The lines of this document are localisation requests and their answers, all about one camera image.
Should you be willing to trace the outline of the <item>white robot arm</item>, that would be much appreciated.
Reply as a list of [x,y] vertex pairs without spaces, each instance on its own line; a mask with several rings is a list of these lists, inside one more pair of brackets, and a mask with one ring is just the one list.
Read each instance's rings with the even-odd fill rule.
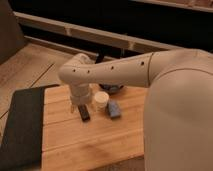
[[71,101],[90,101],[91,83],[146,87],[146,171],[213,171],[213,53],[176,49],[94,64],[77,54],[59,70]]

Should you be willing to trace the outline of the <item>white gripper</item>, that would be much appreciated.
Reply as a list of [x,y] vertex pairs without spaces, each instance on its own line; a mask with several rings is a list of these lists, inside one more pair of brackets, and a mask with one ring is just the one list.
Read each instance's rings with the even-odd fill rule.
[[70,85],[71,113],[74,112],[74,105],[84,105],[91,102],[92,91],[88,84]]

